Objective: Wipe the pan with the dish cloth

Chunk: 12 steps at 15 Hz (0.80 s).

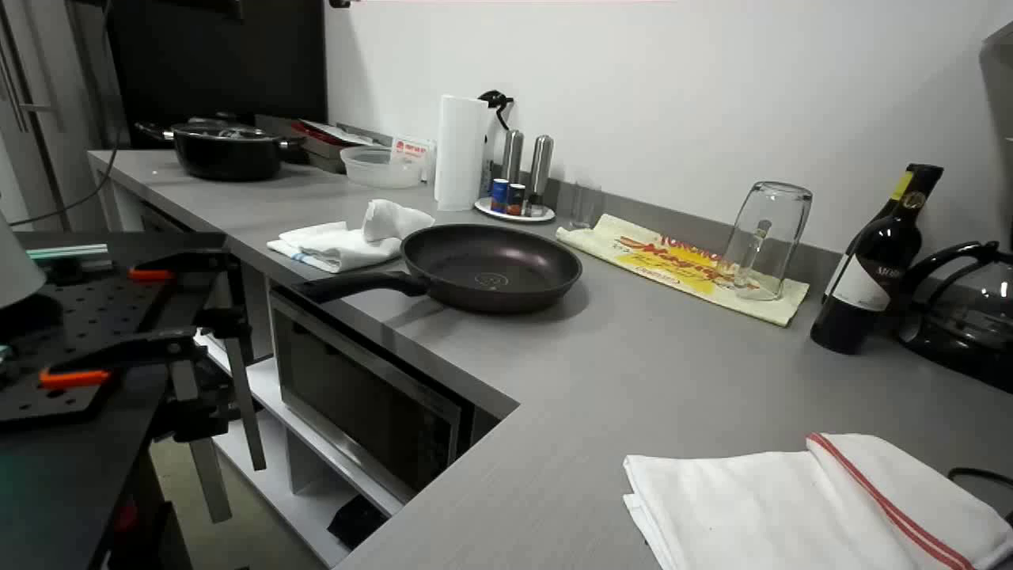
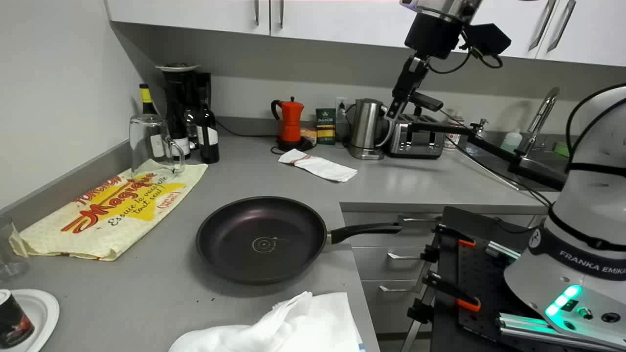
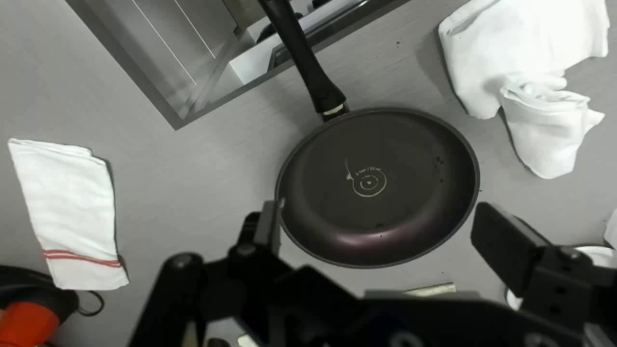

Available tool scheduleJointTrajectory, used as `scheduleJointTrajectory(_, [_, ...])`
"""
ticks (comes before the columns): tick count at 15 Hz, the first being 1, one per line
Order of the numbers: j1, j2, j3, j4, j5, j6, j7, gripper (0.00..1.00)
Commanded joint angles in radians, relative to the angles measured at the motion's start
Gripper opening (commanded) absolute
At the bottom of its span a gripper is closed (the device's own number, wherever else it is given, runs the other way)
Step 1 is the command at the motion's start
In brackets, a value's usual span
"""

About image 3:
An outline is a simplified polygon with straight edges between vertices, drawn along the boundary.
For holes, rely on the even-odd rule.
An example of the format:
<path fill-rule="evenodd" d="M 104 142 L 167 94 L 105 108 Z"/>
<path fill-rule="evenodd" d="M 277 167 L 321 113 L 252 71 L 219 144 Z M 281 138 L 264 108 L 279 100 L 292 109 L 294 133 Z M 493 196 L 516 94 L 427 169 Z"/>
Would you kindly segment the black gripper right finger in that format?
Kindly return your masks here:
<path fill-rule="evenodd" d="M 553 244 L 524 219 L 479 202 L 470 243 L 533 316 L 613 316 L 614 269 L 576 246 Z"/>

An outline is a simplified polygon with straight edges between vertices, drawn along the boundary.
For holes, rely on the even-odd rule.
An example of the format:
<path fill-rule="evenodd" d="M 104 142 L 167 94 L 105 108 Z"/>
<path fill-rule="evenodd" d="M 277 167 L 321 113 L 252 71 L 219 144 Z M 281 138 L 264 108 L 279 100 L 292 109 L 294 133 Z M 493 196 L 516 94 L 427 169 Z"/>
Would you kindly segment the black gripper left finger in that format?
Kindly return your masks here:
<path fill-rule="evenodd" d="M 238 256 L 254 254 L 258 248 L 279 254 L 279 206 L 275 200 L 265 200 L 260 212 L 250 212 L 233 246 Z"/>

